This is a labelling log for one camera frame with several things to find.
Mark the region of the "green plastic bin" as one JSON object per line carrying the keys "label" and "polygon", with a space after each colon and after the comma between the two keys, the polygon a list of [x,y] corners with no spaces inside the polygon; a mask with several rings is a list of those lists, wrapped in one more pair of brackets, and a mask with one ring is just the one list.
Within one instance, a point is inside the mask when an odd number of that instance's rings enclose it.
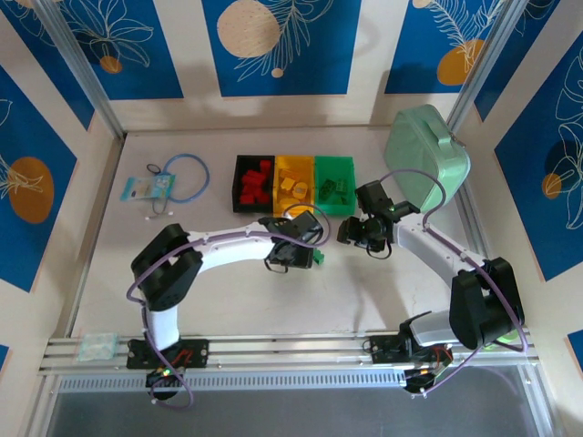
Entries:
{"label": "green plastic bin", "polygon": [[[351,216],[354,213],[356,205],[353,159],[351,157],[316,156],[314,165],[316,205],[329,216]],[[334,205],[333,200],[334,196],[337,195],[336,191],[325,202],[319,202],[318,190],[320,185],[326,179],[331,179],[336,182],[339,178],[345,178],[348,180],[350,188],[346,195],[351,197],[352,204],[348,207]]]}

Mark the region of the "yellow plastic bin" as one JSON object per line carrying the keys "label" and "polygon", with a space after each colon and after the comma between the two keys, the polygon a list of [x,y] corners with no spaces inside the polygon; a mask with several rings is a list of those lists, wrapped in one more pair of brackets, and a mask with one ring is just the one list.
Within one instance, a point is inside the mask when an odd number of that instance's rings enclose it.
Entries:
{"label": "yellow plastic bin", "polygon": [[299,203],[313,204],[315,201],[315,176],[314,176],[314,157],[308,156],[277,156],[275,158],[274,180],[272,185],[272,205],[273,214],[276,217],[281,217],[284,211],[278,202],[282,198],[294,198],[292,190],[290,192],[282,191],[280,185],[283,178],[279,176],[281,169],[287,168],[302,174],[302,179],[298,182],[304,182],[308,185],[309,190],[305,199],[300,200]]}

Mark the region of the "black plastic bin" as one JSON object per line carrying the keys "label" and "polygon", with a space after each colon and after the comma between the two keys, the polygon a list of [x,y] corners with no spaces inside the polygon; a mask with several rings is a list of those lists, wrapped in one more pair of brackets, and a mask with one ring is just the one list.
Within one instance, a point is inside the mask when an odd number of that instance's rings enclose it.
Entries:
{"label": "black plastic bin", "polygon": [[[269,159],[271,161],[271,163],[272,163],[271,172],[269,175],[264,174],[265,180],[261,185],[258,185],[258,186],[260,186],[262,190],[270,193],[271,203],[270,204],[257,204],[255,202],[253,205],[241,205],[240,195],[241,195],[242,186],[244,185],[241,182],[241,178],[250,169],[255,170],[257,172],[260,172],[260,161],[262,159]],[[232,187],[231,187],[231,203],[232,203],[232,209],[235,213],[271,214],[273,212],[272,185],[273,185],[273,180],[274,180],[274,167],[275,167],[275,156],[238,155],[236,157],[236,164],[235,164],[234,176],[233,176]]]}

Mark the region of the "mint green zipper case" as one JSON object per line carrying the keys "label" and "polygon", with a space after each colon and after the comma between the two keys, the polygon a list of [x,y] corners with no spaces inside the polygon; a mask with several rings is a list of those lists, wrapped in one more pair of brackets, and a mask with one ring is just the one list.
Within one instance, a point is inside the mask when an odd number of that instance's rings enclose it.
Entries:
{"label": "mint green zipper case", "polygon": [[465,148],[428,104],[397,113],[384,161],[404,198],[423,213],[449,202],[471,168]]}

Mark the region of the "blue and white packet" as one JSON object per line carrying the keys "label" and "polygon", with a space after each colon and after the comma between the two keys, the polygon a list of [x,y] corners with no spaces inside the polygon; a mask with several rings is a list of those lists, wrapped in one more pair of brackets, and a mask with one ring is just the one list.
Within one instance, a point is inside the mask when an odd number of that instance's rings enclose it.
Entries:
{"label": "blue and white packet", "polygon": [[120,196],[121,201],[168,198],[175,182],[174,175],[129,178]]}

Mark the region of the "small clear tissue pack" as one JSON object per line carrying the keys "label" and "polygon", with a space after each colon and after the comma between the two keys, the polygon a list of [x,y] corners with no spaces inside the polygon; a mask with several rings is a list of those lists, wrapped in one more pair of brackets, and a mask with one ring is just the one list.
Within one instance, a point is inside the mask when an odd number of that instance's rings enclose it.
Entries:
{"label": "small clear tissue pack", "polygon": [[107,361],[116,354],[118,336],[116,333],[90,333],[85,335],[77,355],[79,362]]}

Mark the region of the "aluminium front rail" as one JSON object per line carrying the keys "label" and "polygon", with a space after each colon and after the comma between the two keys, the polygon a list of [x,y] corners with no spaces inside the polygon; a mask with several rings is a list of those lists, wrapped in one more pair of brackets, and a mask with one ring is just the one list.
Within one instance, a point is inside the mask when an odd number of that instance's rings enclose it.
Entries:
{"label": "aluminium front rail", "polygon": [[[381,359],[381,347],[371,337],[387,339],[387,332],[364,334],[306,334],[282,336],[187,336],[181,344],[165,351],[166,361],[179,371],[307,371],[379,369],[427,369],[448,361],[453,367],[469,359],[472,364],[506,365],[538,361],[533,345],[527,353],[512,351],[508,345],[492,346],[473,354],[459,343],[448,343],[441,358]],[[151,372],[164,365],[145,340],[122,337],[116,354],[107,361],[79,362],[81,339],[51,339],[39,366],[49,374]]]}

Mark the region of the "aluminium frame post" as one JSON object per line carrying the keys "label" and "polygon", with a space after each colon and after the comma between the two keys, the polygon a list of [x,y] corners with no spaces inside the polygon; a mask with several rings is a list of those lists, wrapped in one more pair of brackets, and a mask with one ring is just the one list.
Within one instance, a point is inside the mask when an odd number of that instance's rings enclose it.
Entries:
{"label": "aluminium frame post", "polygon": [[457,135],[464,123],[465,117],[474,104],[502,49],[522,15],[528,0],[505,0],[502,10],[493,23],[491,31],[484,42],[476,63],[472,67],[466,82],[455,101],[446,120],[451,132]]}
{"label": "aluminium frame post", "polygon": [[31,0],[31,3],[44,29],[95,111],[113,137],[124,140],[127,132],[121,126],[109,103],[105,89],[101,86],[58,5],[52,0]]}

